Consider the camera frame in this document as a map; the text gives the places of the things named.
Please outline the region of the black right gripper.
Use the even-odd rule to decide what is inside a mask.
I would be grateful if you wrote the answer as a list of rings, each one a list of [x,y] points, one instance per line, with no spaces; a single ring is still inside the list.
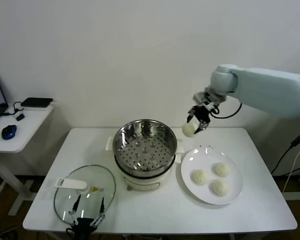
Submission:
[[[194,134],[198,134],[201,131],[204,131],[207,128],[207,123],[210,123],[210,111],[206,109],[204,106],[193,106],[193,109],[188,111],[188,116],[186,122],[189,123],[193,116],[199,121],[197,129]]]

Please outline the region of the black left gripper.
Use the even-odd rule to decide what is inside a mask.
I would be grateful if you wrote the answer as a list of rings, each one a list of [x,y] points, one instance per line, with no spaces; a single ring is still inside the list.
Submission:
[[[77,197],[77,200],[72,206],[72,210],[68,211],[68,215],[72,220],[71,229],[74,233],[92,233],[94,231],[94,227],[97,227],[105,218],[105,199],[104,197],[102,198],[99,208],[99,215],[95,219],[76,217],[80,199],[81,195]]]

